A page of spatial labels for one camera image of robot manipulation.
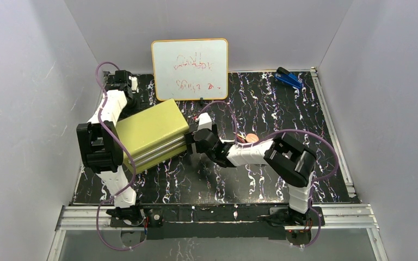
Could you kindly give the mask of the small round powder puff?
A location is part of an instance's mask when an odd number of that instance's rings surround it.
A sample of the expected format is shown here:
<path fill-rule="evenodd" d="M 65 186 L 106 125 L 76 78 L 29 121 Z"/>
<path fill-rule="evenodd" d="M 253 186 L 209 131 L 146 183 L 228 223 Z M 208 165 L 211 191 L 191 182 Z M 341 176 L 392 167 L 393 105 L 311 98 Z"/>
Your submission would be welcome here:
<path fill-rule="evenodd" d="M 254 133 L 248 133 L 246 136 L 245 136 L 245 141 L 247 142 L 247 143 L 256 143 L 256 142 L 258 142 L 260 139 L 259 139 L 259 137 L 256 135 L 256 134 L 254 134 Z"/>

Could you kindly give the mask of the green metal drawer chest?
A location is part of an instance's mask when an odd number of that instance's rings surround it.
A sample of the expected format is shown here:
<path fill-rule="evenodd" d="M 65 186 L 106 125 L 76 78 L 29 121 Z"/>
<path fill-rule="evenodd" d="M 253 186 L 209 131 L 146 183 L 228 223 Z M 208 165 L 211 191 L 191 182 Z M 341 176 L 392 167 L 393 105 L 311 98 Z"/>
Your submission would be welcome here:
<path fill-rule="evenodd" d="M 136 173 L 187 150 L 189 125 L 173 99 L 120 120 L 116 131 L 134 160 Z"/>

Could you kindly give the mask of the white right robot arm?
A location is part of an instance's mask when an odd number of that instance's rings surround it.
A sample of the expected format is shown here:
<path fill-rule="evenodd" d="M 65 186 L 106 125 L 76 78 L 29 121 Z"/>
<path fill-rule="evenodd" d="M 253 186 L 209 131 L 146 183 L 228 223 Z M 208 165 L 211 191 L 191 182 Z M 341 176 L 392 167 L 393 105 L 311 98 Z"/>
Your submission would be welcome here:
<path fill-rule="evenodd" d="M 205 154 L 225 168 L 270 166 L 289 185 L 288 219 L 305 221 L 310 211 L 311 179 L 317 160 L 315 152 L 286 133 L 273 134 L 270 139 L 252 144 L 223 141 L 215 127 L 185 134 L 188 152 Z"/>

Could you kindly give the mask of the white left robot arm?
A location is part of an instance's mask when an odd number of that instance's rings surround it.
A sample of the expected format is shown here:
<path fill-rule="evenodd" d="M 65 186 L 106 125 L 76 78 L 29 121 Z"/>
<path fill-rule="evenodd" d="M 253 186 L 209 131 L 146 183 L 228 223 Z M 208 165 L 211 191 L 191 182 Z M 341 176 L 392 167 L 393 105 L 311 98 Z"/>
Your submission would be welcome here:
<path fill-rule="evenodd" d="M 139 113 L 147 105 L 138 96 L 138 80 L 126 70 L 117 70 L 101 83 L 102 98 L 94 115 L 76 128 L 84 167 L 105 183 L 117 208 L 129 208 L 137 194 L 122 168 L 127 159 L 125 144 L 119 144 L 116 125 L 120 119 Z"/>

